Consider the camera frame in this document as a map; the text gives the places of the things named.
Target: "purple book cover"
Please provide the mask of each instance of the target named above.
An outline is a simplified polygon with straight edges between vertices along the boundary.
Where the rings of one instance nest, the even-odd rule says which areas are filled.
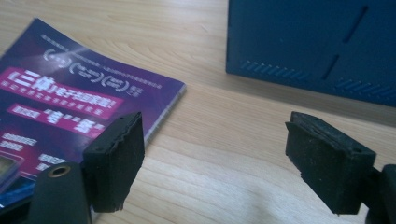
[[[142,112],[145,141],[185,84],[84,48],[39,19],[0,60],[0,156],[21,158],[0,211],[33,192],[36,175],[82,151],[114,119]]]

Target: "wooden table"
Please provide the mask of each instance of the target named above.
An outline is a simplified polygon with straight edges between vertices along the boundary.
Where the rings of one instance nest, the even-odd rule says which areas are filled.
[[[293,110],[396,163],[396,108],[225,73],[227,0],[0,0],[0,53],[38,17],[108,57],[187,83],[124,210],[96,223],[363,223],[336,216],[285,156]]]

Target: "magazine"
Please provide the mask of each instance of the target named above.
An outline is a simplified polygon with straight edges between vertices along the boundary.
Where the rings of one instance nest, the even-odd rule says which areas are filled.
[[[0,214],[111,122],[142,112],[145,143],[186,85],[89,50],[34,19],[0,59]]]

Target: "blue box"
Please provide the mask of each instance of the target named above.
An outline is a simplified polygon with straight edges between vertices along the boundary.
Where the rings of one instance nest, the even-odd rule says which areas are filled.
[[[230,0],[226,71],[396,106],[396,3]]]

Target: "wood grain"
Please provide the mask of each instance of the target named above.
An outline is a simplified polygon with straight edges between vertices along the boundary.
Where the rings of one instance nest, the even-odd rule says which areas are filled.
[[[225,73],[226,0],[0,0],[0,53],[38,17],[84,46],[188,85],[147,147],[124,210],[96,223],[363,223],[336,216],[285,156],[318,116],[396,162],[396,109]]]

